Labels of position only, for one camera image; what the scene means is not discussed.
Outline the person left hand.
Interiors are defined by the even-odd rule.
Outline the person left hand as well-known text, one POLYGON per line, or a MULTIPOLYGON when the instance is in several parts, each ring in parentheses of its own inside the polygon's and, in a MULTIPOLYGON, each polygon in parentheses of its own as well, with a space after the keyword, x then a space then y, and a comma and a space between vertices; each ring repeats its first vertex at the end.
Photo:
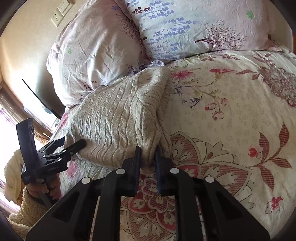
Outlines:
POLYGON ((56 174, 56 176, 51 180, 49 188, 45 183, 32 182, 26 186, 26 189, 32 197, 35 197, 37 199, 41 199, 41 193, 49 193, 49 195, 54 200, 57 200, 61 197, 60 185, 61 183, 59 174, 56 174))

